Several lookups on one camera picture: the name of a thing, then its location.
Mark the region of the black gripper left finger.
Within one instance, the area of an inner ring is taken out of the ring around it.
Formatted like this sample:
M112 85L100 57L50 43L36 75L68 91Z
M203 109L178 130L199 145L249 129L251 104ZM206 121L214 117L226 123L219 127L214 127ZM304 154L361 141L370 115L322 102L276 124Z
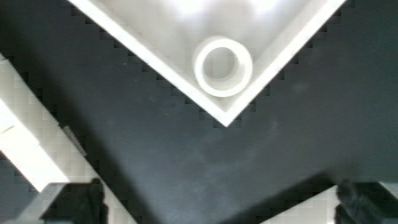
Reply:
M52 183L15 219L15 224L109 224L100 179L84 183Z

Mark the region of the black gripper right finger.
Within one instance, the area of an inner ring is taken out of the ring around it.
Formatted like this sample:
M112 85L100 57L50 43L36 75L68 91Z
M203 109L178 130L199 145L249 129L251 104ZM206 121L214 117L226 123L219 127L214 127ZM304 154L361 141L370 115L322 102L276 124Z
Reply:
M336 196L334 224L398 224L398 183L345 181Z

